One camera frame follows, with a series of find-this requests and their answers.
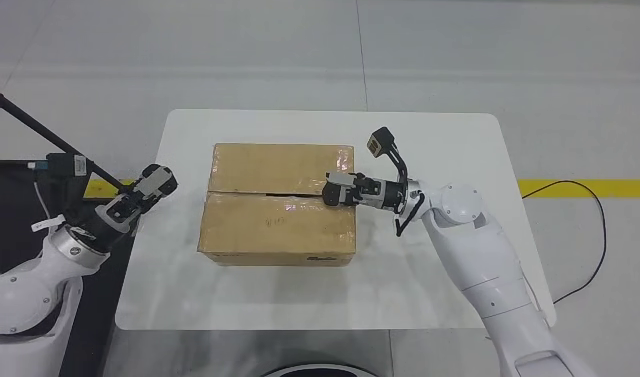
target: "gray floor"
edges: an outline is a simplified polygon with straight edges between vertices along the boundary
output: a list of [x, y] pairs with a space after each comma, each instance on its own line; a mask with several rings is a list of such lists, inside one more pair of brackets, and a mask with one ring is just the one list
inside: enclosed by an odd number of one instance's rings
[[[153, 161], [174, 108], [488, 112], [518, 178], [637, 178], [639, 1], [0, 0], [0, 89], [123, 178]], [[0, 114], [0, 158], [52, 149]], [[557, 305], [554, 331], [601, 375], [635, 376], [640, 202], [604, 206], [609, 258]], [[597, 208], [526, 207], [557, 297], [598, 259]], [[382, 376], [495, 376], [484, 337], [116, 330], [105, 375], [249, 377], [334, 360]]]

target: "cardboard box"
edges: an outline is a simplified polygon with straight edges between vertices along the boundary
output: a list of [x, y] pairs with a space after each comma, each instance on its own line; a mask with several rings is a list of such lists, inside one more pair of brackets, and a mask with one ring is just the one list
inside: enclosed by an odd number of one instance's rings
[[320, 197], [328, 171], [353, 172], [353, 147], [217, 144], [198, 251], [236, 266], [344, 266], [355, 209]]

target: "black stand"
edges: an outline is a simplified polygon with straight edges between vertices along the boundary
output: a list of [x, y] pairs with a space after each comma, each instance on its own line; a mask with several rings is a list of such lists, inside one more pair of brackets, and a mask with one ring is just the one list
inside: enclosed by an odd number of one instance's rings
[[[51, 142], [53, 145], [55, 145], [58, 148], [62, 149], [64, 152], [72, 153], [74, 155], [82, 155], [82, 153], [80, 153], [79, 150], [77, 150], [76, 148], [74, 148], [71, 145], [69, 145], [69, 143], [67, 143], [62, 138], [58, 137], [51, 130], [49, 130], [44, 125], [42, 125], [39, 121], [37, 121], [33, 117], [29, 116], [27, 114], [27, 112], [25, 112], [24, 110], [20, 109], [16, 104], [14, 104], [10, 100], [8, 100], [2, 94], [0, 94], [0, 108], [6, 110], [7, 113], [9, 113], [11, 116], [13, 116], [16, 119], [20, 120], [24, 125], [26, 125], [30, 129], [32, 129], [33, 131], [38, 133], [42, 138], [44, 138], [47, 141]], [[118, 190], [121, 190], [121, 189], [124, 188], [124, 185], [122, 185], [122, 183], [120, 181], [118, 181], [111, 174], [107, 173], [100, 166], [96, 165], [92, 160], [89, 160], [89, 158], [87, 158], [87, 169], [93, 171], [98, 176], [100, 176], [103, 179], [105, 179], [107, 182], [109, 182], [109, 184], [113, 185]]]

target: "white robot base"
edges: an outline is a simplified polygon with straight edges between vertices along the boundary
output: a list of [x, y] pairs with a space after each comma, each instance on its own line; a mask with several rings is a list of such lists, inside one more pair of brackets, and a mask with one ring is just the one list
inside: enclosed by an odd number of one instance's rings
[[271, 372], [264, 377], [376, 377], [353, 366], [335, 364], [307, 364], [286, 367]]

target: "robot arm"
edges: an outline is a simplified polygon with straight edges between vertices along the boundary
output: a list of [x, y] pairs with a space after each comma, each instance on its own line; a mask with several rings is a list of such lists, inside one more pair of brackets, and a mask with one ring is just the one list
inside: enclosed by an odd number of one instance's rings
[[21, 333], [44, 320], [60, 303], [65, 283], [98, 271], [113, 245], [133, 233], [140, 216], [176, 187], [171, 170], [151, 165], [109, 204], [47, 235], [41, 257], [0, 276], [0, 335]]
[[[385, 127], [373, 133], [368, 147], [376, 157], [400, 159]], [[480, 193], [468, 185], [433, 189], [409, 180], [401, 159], [393, 163], [399, 171], [397, 182], [362, 174], [327, 174], [325, 203], [392, 211], [398, 236], [409, 222], [421, 220], [447, 274], [482, 319], [502, 377], [595, 377], [551, 334], [529, 297], [520, 260]]]

